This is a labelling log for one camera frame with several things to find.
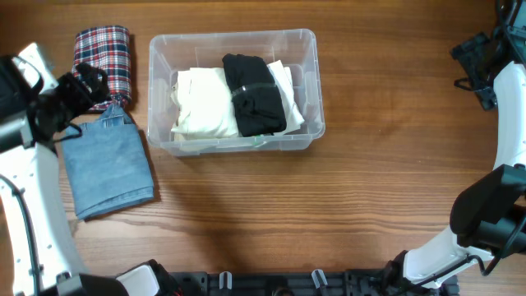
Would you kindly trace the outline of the red plaid shirt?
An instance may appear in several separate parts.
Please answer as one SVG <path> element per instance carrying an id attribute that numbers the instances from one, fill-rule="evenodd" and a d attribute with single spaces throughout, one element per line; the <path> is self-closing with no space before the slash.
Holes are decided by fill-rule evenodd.
<path id="1" fill-rule="evenodd" d="M 81 79 L 76 66 L 86 63 L 104 70 L 109 97 L 90 109 L 102 113 L 111 104 L 124 107 L 132 101 L 131 50 L 129 29 L 121 25 L 96 26 L 76 34 L 72 74 Z"/>

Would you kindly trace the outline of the white printed t-shirt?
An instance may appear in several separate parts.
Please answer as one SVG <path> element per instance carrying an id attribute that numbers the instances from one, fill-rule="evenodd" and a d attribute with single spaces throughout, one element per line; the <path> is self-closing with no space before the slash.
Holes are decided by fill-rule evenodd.
<path id="1" fill-rule="evenodd" d="M 280 60 L 267 65 L 272 74 L 275 84 L 278 86 L 282 99 L 286 128 L 282 132 L 276 132 L 276 136 L 282 136 L 290 132 L 295 132 L 301 128 L 305 119 L 301 115 L 298 105 L 294 100 L 293 79 L 289 67 L 285 67 Z"/>

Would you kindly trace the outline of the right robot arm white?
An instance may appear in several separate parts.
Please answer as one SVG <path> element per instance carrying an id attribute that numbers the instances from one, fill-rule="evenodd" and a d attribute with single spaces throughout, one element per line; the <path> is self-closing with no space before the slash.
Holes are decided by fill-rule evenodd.
<path id="1" fill-rule="evenodd" d="M 383 295 L 446 295 L 446 285 L 477 265 L 490 275 L 499 262 L 525 252 L 525 3 L 497 1 L 496 26 L 450 51 L 466 76 L 454 86 L 497 111 L 493 170 L 461 192 L 448 226 L 419 248 L 401 252 L 371 286 Z"/>

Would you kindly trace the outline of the blue jeans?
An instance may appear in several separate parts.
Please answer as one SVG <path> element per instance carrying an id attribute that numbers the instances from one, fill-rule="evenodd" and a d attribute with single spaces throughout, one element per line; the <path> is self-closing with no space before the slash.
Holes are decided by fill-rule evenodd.
<path id="1" fill-rule="evenodd" d="M 139 131 L 113 104 L 91 123 L 65 130 L 62 156 L 78 219 L 92 219 L 154 198 Z"/>

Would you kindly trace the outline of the cream cloth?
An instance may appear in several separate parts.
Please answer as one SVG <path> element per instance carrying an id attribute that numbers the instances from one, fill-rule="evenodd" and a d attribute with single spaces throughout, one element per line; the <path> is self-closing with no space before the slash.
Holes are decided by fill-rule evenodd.
<path id="1" fill-rule="evenodd" d="M 178 107 L 178 119 L 171 128 L 176 141 L 239 136 L 223 68 L 192 67 L 179 71 L 170 98 Z"/>

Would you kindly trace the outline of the black garment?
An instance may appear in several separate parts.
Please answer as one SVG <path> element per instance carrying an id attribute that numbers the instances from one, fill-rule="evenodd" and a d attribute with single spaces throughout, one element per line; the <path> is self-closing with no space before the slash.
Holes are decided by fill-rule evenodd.
<path id="1" fill-rule="evenodd" d="M 222 62 L 241 136 L 284 131 L 287 123 L 281 94 L 265 61 L 257 56 L 227 53 Z"/>

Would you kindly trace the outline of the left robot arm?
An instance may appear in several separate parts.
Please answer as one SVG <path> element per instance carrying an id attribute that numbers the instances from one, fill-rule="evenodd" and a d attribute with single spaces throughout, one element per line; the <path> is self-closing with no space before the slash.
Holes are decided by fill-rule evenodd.
<path id="1" fill-rule="evenodd" d="M 59 189 L 61 167 L 80 219 L 154 195 L 139 132 L 122 108 L 74 123 L 109 94 L 107 73 L 86 63 L 55 78 L 39 58 L 1 59 L 1 199 L 16 295 L 160 295 L 168 288 L 156 261 L 114 277 L 92 275 L 73 241 Z"/>

